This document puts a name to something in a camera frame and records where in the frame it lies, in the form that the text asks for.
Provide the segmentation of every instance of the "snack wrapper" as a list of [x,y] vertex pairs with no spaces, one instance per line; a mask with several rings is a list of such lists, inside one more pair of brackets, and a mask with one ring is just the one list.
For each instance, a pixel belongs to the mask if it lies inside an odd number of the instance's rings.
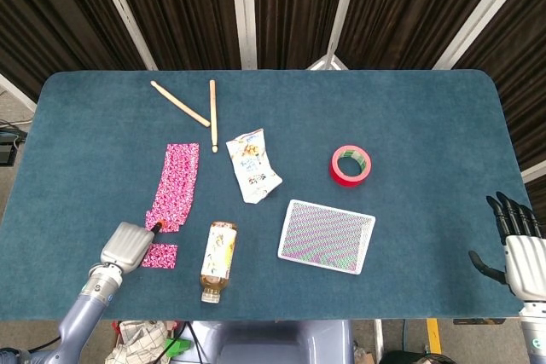
[[225,145],[246,203],[257,204],[281,184],[282,179],[271,169],[265,152],[263,129],[237,136]]

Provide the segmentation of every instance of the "green object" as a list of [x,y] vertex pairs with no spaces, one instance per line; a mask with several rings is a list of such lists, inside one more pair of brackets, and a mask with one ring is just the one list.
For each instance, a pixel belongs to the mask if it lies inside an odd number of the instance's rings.
[[[169,344],[172,343],[172,340],[174,340],[174,338],[168,338],[167,340],[165,340],[165,348],[167,348]],[[177,355],[181,355],[184,351],[188,351],[190,347],[191,347],[191,341],[183,340],[179,338],[171,346],[171,348],[167,350],[165,355],[169,358],[176,357]]]

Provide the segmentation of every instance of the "bottle label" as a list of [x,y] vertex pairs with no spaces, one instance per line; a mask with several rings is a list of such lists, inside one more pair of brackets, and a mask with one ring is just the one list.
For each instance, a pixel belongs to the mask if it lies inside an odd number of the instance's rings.
[[237,231],[232,228],[214,224],[211,226],[201,274],[229,279],[229,268],[231,267],[236,236]]

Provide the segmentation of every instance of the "bottle cap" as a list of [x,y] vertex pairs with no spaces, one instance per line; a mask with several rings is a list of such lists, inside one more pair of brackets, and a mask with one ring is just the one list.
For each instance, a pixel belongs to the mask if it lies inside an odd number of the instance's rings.
[[201,302],[220,303],[220,292],[213,289],[203,290],[203,294],[201,294]]

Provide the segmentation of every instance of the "plastic bottle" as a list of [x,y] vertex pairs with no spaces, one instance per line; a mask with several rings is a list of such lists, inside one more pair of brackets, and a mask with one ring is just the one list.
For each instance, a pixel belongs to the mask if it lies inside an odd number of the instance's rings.
[[229,270],[236,236],[237,225],[234,223],[212,223],[201,268],[200,281],[203,286],[201,302],[220,302],[220,292],[229,283]]

